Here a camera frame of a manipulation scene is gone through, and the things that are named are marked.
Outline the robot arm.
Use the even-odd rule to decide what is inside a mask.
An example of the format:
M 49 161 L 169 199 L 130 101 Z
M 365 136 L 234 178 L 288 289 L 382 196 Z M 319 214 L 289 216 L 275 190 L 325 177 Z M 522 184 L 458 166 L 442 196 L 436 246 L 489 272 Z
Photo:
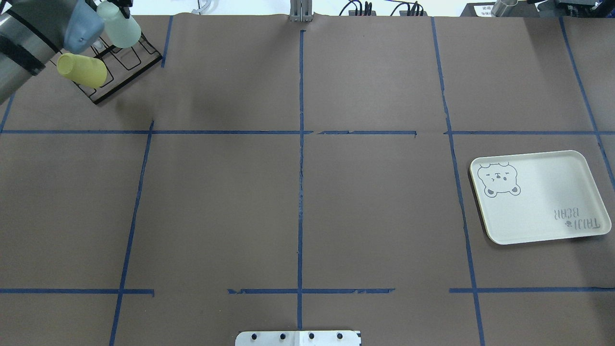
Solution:
M 132 0 L 9 0 L 1 11 L 1 102 L 37 76 L 62 49 L 82 53 L 105 28 L 109 4 L 129 20 Z

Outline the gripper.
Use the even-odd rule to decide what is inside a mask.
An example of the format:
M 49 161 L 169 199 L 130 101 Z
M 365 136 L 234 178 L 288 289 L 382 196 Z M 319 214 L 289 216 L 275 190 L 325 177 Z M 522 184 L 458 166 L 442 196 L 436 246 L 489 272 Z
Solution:
M 115 4 L 118 7 L 132 7 L 133 0 L 108 0 L 108 2 Z

